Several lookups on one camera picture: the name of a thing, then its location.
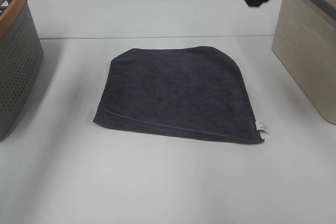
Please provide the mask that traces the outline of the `beige bin grey rim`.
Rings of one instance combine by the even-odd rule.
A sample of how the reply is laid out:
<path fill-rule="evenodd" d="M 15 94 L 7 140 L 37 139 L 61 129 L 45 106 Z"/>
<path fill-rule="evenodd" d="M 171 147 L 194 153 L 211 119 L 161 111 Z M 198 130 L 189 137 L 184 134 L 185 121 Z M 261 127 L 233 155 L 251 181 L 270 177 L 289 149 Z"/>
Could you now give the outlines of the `beige bin grey rim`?
<path fill-rule="evenodd" d="M 282 0 L 272 50 L 319 114 L 335 123 L 335 0 Z"/>

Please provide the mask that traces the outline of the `grey perforated basket orange rim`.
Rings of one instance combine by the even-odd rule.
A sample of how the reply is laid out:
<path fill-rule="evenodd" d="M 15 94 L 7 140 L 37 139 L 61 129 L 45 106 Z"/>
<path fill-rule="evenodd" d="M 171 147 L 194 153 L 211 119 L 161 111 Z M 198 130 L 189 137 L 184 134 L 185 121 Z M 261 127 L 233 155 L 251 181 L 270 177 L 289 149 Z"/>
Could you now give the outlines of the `grey perforated basket orange rim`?
<path fill-rule="evenodd" d="M 43 56 L 28 0 L 1 0 L 1 139 L 23 109 Z"/>

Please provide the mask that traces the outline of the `dark grey towel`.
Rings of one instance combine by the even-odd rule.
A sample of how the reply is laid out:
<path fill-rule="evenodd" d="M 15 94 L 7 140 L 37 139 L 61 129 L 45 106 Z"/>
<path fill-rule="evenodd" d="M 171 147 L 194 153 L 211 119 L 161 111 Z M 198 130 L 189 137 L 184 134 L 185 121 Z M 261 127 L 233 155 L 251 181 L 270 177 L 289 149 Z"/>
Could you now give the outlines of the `dark grey towel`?
<path fill-rule="evenodd" d="M 264 141 L 238 65 L 208 46 L 133 48 L 113 58 L 93 121 L 202 141 Z"/>

